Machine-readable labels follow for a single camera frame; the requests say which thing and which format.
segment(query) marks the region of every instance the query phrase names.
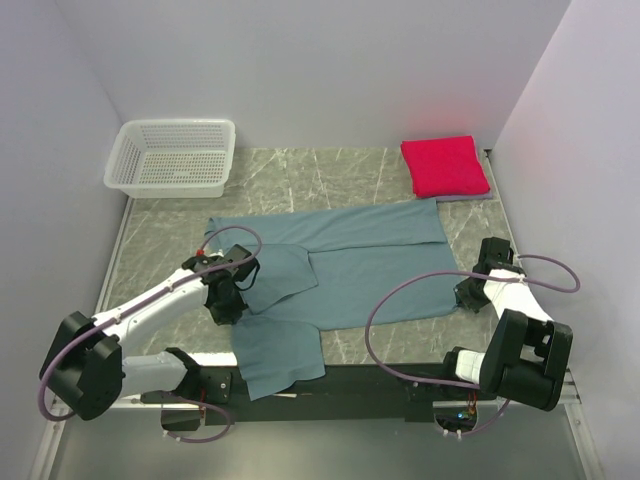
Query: black bracket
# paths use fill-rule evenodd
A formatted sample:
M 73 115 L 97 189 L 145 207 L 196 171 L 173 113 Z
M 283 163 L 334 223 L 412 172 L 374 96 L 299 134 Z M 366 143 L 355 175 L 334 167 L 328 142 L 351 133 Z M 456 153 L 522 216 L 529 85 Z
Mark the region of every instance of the black bracket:
M 553 410 L 560 399 L 573 332 L 557 322 L 541 322 L 522 312 L 505 310 L 480 369 L 480 388 L 541 410 Z M 520 358 L 524 345 L 540 361 Z
M 201 272 L 216 265 L 225 265 L 244 260 L 251 252 L 240 245 L 234 245 L 224 257 L 219 255 L 195 255 L 182 264 L 185 270 Z M 202 277 L 202 283 L 209 286 L 207 301 L 204 306 L 209 309 L 213 321 L 218 325 L 234 325 L 242 317 L 247 305 L 240 296 L 240 288 L 236 285 L 260 269 L 255 258 L 243 265 L 219 270 Z
M 40 370 L 45 370 L 73 339 L 95 325 L 80 312 L 67 316 L 56 333 Z M 71 350 L 53 372 L 47 386 L 83 420 L 103 414 L 122 391 L 122 349 L 118 338 L 98 332 Z
M 508 240 L 491 237 L 482 240 L 478 263 L 473 267 L 474 273 L 489 275 L 493 269 L 509 270 L 524 273 L 520 267 L 513 265 L 513 249 Z M 458 305 L 478 313 L 489 303 L 484 294 L 485 280 L 467 278 L 456 285 L 454 292 Z

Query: cloth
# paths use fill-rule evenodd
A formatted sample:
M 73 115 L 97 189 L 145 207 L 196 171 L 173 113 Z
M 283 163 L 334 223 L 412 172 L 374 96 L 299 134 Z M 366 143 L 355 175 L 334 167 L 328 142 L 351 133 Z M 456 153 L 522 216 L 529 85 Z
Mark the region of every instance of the cloth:
M 401 150 L 418 197 L 479 195 L 490 189 L 471 136 L 402 142 Z
M 481 193 L 480 195 L 438 195 L 433 197 L 436 202 L 459 202 L 462 200 L 491 200 L 493 198 L 493 192 L 489 190 L 487 193 Z
M 362 327 L 376 302 L 403 281 L 456 269 L 435 200 L 239 218 L 212 218 L 207 234 L 244 225 L 263 240 L 261 269 L 244 292 L 249 311 L 232 329 L 232 347 L 252 399 L 296 380 L 324 375 L 320 330 Z M 227 230 L 213 250 L 239 243 Z M 441 316 L 455 308 L 456 277 L 436 277 L 398 292 L 376 323 Z

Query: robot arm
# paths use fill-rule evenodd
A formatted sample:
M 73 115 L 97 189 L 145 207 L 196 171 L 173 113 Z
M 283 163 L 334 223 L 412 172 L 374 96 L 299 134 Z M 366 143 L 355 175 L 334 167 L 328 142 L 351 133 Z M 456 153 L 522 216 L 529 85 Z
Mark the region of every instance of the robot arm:
M 513 250 L 500 238 L 482 241 L 478 264 L 473 268 L 495 278 L 518 278 L 518 283 L 468 278 L 456 287 L 459 305 L 478 312 L 491 303 L 500 319 L 485 353 L 456 348 L 449 361 L 455 375 L 500 395 L 542 410 L 558 403 L 569 361 L 573 333 L 554 322 L 540 307 L 524 271 L 513 265 Z M 535 360 L 521 358 L 525 347 L 533 347 Z
M 56 367 L 48 387 L 83 420 L 93 419 L 106 411 L 120 396 L 155 390 L 189 389 L 198 365 L 179 349 L 167 349 L 158 355 L 128 357 L 145 338 L 180 315 L 201 308 L 209 309 L 219 324 L 234 324 L 247 305 L 242 300 L 237 282 L 257 274 L 259 264 L 253 259 L 237 265 L 251 252 L 235 245 L 225 256 L 196 255 L 187 260 L 167 280 L 133 300 L 92 318 L 75 312 L 65 318 L 54 338 L 40 371 L 45 370 L 74 338 L 86 331 L 119 318 L 134 305 L 148 302 L 136 313 L 92 335 L 74 348 Z M 216 265 L 233 264 L 180 284 L 180 280 Z M 166 295 L 150 301 L 161 290 Z

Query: table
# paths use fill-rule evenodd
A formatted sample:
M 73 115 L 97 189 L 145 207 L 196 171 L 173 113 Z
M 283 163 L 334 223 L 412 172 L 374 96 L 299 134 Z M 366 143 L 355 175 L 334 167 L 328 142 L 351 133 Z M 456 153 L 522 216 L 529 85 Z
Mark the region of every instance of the table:
M 439 203 L 438 211 L 461 269 L 477 262 L 485 237 L 511 239 L 484 152 L 481 162 L 494 191 L 491 200 Z M 200 245 L 211 216 L 244 216 L 403 202 L 414 199 L 399 149 L 239 149 L 224 195 L 218 199 L 138 199 L 130 202 L 105 302 L 115 307 L 166 279 Z M 484 351 L 498 319 L 458 310 L 376 326 L 372 343 L 382 360 L 439 362 L 459 345 Z M 369 363 L 362 328 L 322 332 L 327 364 Z M 203 308 L 160 329 L 134 354 L 175 346 L 188 353 L 231 352 L 230 327 L 216 326 Z

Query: cable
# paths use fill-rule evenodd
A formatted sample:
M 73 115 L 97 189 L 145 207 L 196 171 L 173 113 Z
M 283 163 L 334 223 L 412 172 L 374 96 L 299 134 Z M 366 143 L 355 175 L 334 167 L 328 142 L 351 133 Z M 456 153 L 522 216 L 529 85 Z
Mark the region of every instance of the cable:
M 549 283 L 542 282 L 542 281 L 539 281 L 539 280 L 535 280 L 533 278 L 527 278 L 527 277 L 525 277 L 524 279 L 520 279 L 520 278 L 499 278 L 499 277 L 492 277 L 490 275 L 483 275 L 481 273 L 465 272 L 465 271 L 458 271 L 458 270 L 439 270 L 439 271 L 435 271 L 435 272 L 424 273 L 422 275 L 418 275 L 417 277 L 413 277 L 413 278 L 407 280 L 406 282 L 401 283 L 400 285 L 395 287 L 393 290 L 391 290 L 389 293 L 387 293 L 384 297 L 382 297 L 382 299 L 376 304 L 376 306 L 373 308 L 373 310 L 369 314 L 369 318 L 367 319 L 367 323 L 366 323 L 366 325 L 364 327 L 364 343 L 365 343 L 365 346 L 367 347 L 367 351 L 369 352 L 369 356 L 376 363 L 376 365 L 378 365 L 380 368 L 382 368 L 385 372 L 387 372 L 390 375 L 393 375 L 395 377 L 398 377 L 398 378 L 400 378 L 402 380 L 407 380 L 409 382 L 417 382 L 417 383 L 435 384 L 435 385 L 450 385 L 450 386 L 453 386 L 453 387 L 461 387 L 461 388 L 468 388 L 468 389 L 472 389 L 472 390 L 479 390 L 480 386 L 476 385 L 474 383 L 467 383 L 467 382 L 461 382 L 461 381 L 456 381 L 456 380 L 446 380 L 446 379 L 443 379 L 443 378 L 416 377 L 414 375 L 407 375 L 406 373 L 399 372 L 398 370 L 394 370 L 393 368 L 391 368 L 388 365 L 386 365 L 382 360 L 380 360 L 378 358 L 378 356 L 373 351 L 373 347 L 371 346 L 371 338 L 370 337 L 371 337 L 371 326 L 373 324 L 373 318 L 375 317 L 376 313 L 378 313 L 378 310 L 380 310 L 382 305 L 384 305 L 387 300 L 389 300 L 393 295 L 398 293 L 403 288 L 406 288 L 409 285 L 412 285 L 412 284 L 414 284 L 415 282 L 417 282 L 419 280 L 424 280 L 426 278 L 443 276 L 443 275 L 455 275 L 455 276 L 463 275 L 463 276 L 467 276 L 467 277 L 478 278 L 480 280 L 491 280 L 491 281 L 502 282 L 502 283 L 520 283 L 521 281 L 523 281 L 525 283 L 529 283 L 529 284 L 532 284 L 532 285 L 539 285 L 541 287 L 545 287 L 545 288 L 548 288 L 550 290 L 555 290 L 557 292 L 562 292 L 562 293 L 575 293 L 578 290 L 580 290 L 581 284 L 580 284 L 580 279 L 578 278 L 578 275 L 568 265 L 565 265 L 564 263 L 560 262 L 559 260 L 555 260 L 553 258 L 545 257 L 543 255 L 519 255 L 519 258 L 534 258 L 534 259 L 545 260 L 545 261 L 554 263 L 554 264 L 562 267 L 564 270 L 566 270 L 569 273 L 569 275 L 571 275 L 571 277 L 573 277 L 575 285 L 573 287 L 571 287 L 571 288 L 565 288 L 565 287 L 558 287 L 556 285 L 551 285 Z M 485 428 L 487 428 L 489 425 L 493 424 L 495 422 L 495 420 L 504 412 L 504 410 L 507 408 L 508 404 L 509 404 L 509 400 L 507 400 L 505 402 L 505 404 L 500 408 L 500 410 L 498 410 L 496 415 L 494 415 L 484 425 L 481 425 L 480 427 L 478 427 L 475 430 L 472 430 L 471 432 L 466 432 L 465 435 L 469 435 L 469 434 L 474 434 L 474 433 L 480 432 L 480 431 L 484 430 Z
M 91 328 L 90 330 L 86 331 L 85 333 L 83 333 L 82 335 L 78 336 L 77 338 L 74 338 L 71 342 L 69 342 L 67 345 L 65 345 L 65 347 L 60 350 L 60 352 L 53 358 L 53 360 L 51 360 L 51 363 L 49 364 L 49 366 L 46 368 L 44 374 L 42 375 L 42 379 L 40 381 L 40 386 L 38 388 L 38 410 L 40 410 L 40 413 L 42 414 L 42 416 L 44 418 L 46 418 L 49 421 L 52 422 L 62 422 L 64 420 L 68 420 L 69 418 L 73 417 L 75 415 L 74 412 L 70 412 L 66 415 L 53 415 L 48 409 L 47 409 L 47 405 L 45 403 L 45 393 L 47 390 L 47 385 L 49 384 L 49 380 L 51 380 L 51 377 L 53 375 L 53 372 L 55 371 L 55 369 L 58 367 L 58 365 L 60 364 L 60 362 L 67 356 L 67 354 L 69 354 L 69 352 L 71 352 L 74 348 L 76 348 L 78 345 L 80 345 L 82 342 L 84 342 L 86 339 L 90 338 L 91 336 L 95 335 L 98 332 L 101 332 L 103 330 L 106 330 L 107 328 L 111 327 L 112 325 L 115 325 L 116 323 L 121 322 L 122 320 L 124 320 L 125 318 L 133 315 L 134 313 L 139 312 L 140 310 L 142 310 L 143 308 L 147 307 L 148 305 L 151 305 L 153 302 L 159 300 L 160 298 L 162 298 L 163 296 L 165 296 L 167 293 L 170 293 L 171 291 L 173 291 L 174 289 L 181 287 L 182 285 L 184 285 L 185 283 L 188 283 L 192 280 L 195 280 L 197 278 L 200 278 L 204 275 L 207 275 L 209 273 L 212 272 L 217 272 L 219 270 L 224 270 L 227 268 L 233 268 L 233 267 L 237 267 L 240 265 L 244 265 L 245 263 L 250 262 L 251 260 L 253 260 L 254 258 L 256 258 L 256 256 L 258 255 L 258 253 L 260 253 L 260 250 L 262 250 L 262 239 L 260 238 L 260 236 L 251 228 L 249 227 L 243 227 L 240 225 L 230 225 L 228 227 L 224 227 L 221 228 L 219 230 L 216 230 L 215 232 L 213 232 L 211 235 L 209 235 L 206 240 L 204 241 L 204 243 L 202 244 L 202 247 L 200 248 L 200 250 L 204 249 L 204 247 L 211 241 L 211 239 L 213 237 L 215 237 L 216 235 L 224 232 L 225 230 L 230 230 L 230 229 L 238 229 L 238 230 L 244 230 L 246 232 L 249 232 L 251 235 L 253 235 L 256 238 L 257 241 L 257 246 L 256 246 L 256 250 L 249 255 L 247 258 L 240 260 L 238 262 L 233 262 L 233 263 L 226 263 L 223 265 L 215 265 L 213 267 L 209 267 L 205 270 L 202 270 L 200 272 L 195 272 L 191 275 L 187 275 L 186 277 L 183 277 L 179 280 L 176 280 L 171 286 L 166 286 L 164 288 L 162 288 L 161 290 L 158 290 L 156 293 L 154 293 L 153 295 L 141 300 L 139 303 L 132 305 L 131 307 L 129 307 L 128 309 L 120 312 L 119 317 L 112 317 L 108 320 L 106 320 L 105 322 L 101 323 L 100 325 L 96 325 L 95 327 Z M 192 400 L 186 400 L 183 399 L 182 397 L 178 397 L 181 400 L 186 401 L 187 403 L 194 403 Z M 218 434 L 214 437 L 211 437 L 210 439 L 204 439 L 207 441 L 211 441 L 211 440 L 217 440 L 218 438 L 220 438 L 220 436 L 224 435 L 225 433 L 227 433 L 227 431 L 229 431 L 229 428 L 231 428 L 231 425 L 233 424 L 233 421 L 231 419 L 231 416 L 229 415 L 229 413 L 220 408 L 220 407 L 216 407 L 215 405 L 209 405 L 209 404 L 204 404 L 204 403 L 200 403 L 200 402 L 195 402 L 194 404 L 200 405 L 200 406 L 205 406 L 206 408 L 215 410 L 219 413 L 221 413 L 222 415 L 224 415 L 224 417 L 227 419 L 227 426 L 223 429 L 223 431 L 221 432 L 221 434 Z M 191 441 L 188 443 L 203 443 L 202 441 Z

